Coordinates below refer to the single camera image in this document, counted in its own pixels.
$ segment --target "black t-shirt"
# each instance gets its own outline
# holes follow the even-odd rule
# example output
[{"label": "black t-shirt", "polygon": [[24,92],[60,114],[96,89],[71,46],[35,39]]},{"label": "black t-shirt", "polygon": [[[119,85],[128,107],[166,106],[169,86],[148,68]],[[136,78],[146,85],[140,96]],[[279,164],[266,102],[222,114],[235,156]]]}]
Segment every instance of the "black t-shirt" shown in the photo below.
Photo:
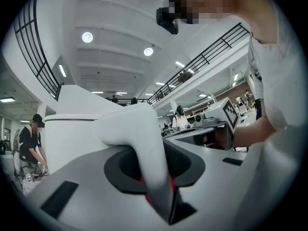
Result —
[{"label": "black t-shirt", "polygon": [[31,137],[29,129],[27,127],[24,127],[20,133],[19,142],[23,143],[19,148],[20,160],[37,164],[38,163],[37,159],[35,159],[35,157],[31,154],[29,149],[33,148],[36,151],[36,146],[42,147],[40,141],[40,134],[37,135],[36,133],[32,133]]}]

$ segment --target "white ceiling beam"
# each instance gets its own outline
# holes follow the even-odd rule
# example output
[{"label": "white ceiling beam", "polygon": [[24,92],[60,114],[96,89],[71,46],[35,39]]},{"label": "white ceiling beam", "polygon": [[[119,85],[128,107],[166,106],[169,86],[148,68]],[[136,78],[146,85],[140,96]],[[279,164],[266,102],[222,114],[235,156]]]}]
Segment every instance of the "white ceiling beam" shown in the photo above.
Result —
[{"label": "white ceiling beam", "polygon": [[99,2],[106,2],[106,3],[109,3],[110,6],[115,4],[115,5],[118,5],[118,6],[122,6],[122,7],[126,7],[126,8],[130,8],[136,12],[139,12],[139,13],[142,13],[143,15],[153,19],[155,22],[156,22],[156,14],[151,14],[151,13],[148,13],[142,9],[140,9],[139,7],[136,7],[136,6],[133,6],[133,5],[130,5],[128,3],[123,3],[123,2],[119,2],[119,1],[115,1],[115,0],[78,0],[78,1],[99,1]]},{"label": "white ceiling beam", "polygon": [[146,42],[150,45],[155,45],[156,48],[159,48],[159,49],[162,48],[162,45],[160,43],[158,43],[155,39],[149,38],[149,37],[144,37],[144,36],[140,35],[140,33],[138,33],[138,32],[127,30],[125,28],[120,28],[116,25],[99,25],[99,26],[96,26],[96,25],[90,25],[88,23],[85,23],[83,25],[78,24],[77,26],[75,26],[75,28],[85,28],[85,27],[93,28],[93,29],[99,29],[99,30],[106,29],[106,30],[121,33],[121,34],[124,34],[124,35],[129,35],[131,37],[142,40],[142,41],[144,41],[144,42]]},{"label": "white ceiling beam", "polygon": [[137,69],[131,69],[127,67],[122,66],[113,66],[108,64],[93,64],[93,63],[80,63],[79,68],[96,68],[96,69],[110,69],[114,71],[121,71],[121,72],[127,72],[132,74],[138,74],[138,75],[144,75],[144,71],[137,70]]},{"label": "white ceiling beam", "polygon": [[108,52],[112,52],[112,53],[118,53],[118,54],[122,54],[125,56],[131,56],[134,58],[138,58],[147,62],[151,62],[150,58],[146,58],[145,56],[141,56],[141,55],[137,55],[131,51],[124,51],[124,50],[119,50],[119,48],[113,48],[110,46],[95,46],[95,45],[77,45],[77,50],[94,50],[94,51],[108,51]]}]

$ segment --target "person's hand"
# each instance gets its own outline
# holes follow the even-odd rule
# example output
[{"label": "person's hand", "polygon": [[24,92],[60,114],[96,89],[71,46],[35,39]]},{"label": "person's hand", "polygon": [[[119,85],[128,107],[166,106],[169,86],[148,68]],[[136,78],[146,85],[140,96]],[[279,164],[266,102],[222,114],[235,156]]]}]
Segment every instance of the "person's hand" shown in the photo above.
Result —
[{"label": "person's hand", "polygon": [[225,128],[216,128],[212,133],[206,134],[203,137],[206,147],[224,150],[227,145],[227,135]]}]

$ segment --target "black metal railing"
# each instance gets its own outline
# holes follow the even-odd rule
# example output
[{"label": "black metal railing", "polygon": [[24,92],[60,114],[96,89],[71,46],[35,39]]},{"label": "black metal railing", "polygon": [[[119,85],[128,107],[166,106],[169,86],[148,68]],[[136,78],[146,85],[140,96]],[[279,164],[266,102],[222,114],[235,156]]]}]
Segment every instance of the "black metal railing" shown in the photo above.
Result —
[{"label": "black metal railing", "polygon": [[221,57],[224,53],[244,40],[250,32],[242,26],[241,23],[232,27],[228,32],[222,35],[203,52],[197,55],[192,61],[177,72],[164,86],[162,86],[149,99],[150,104],[154,104],[174,91],[177,87],[185,83],[194,74],[210,65],[216,59]]},{"label": "black metal railing", "polygon": [[61,86],[48,64],[39,38],[37,0],[29,0],[14,20],[14,30],[22,54],[33,74],[46,89],[58,100]]}]

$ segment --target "backpack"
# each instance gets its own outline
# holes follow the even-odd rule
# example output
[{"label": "backpack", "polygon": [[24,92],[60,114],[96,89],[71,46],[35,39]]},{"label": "backpack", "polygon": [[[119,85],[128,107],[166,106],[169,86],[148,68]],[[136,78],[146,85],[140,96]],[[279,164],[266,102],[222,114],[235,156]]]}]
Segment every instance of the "backpack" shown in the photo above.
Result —
[{"label": "backpack", "polygon": [[21,168],[21,162],[20,162],[20,152],[19,148],[23,143],[20,143],[20,134],[21,131],[27,128],[30,132],[30,137],[32,137],[32,128],[30,125],[23,126],[22,128],[18,129],[15,133],[14,136],[14,141],[13,141],[13,165],[14,165],[14,175],[15,176],[21,176],[22,175],[22,168]]}]

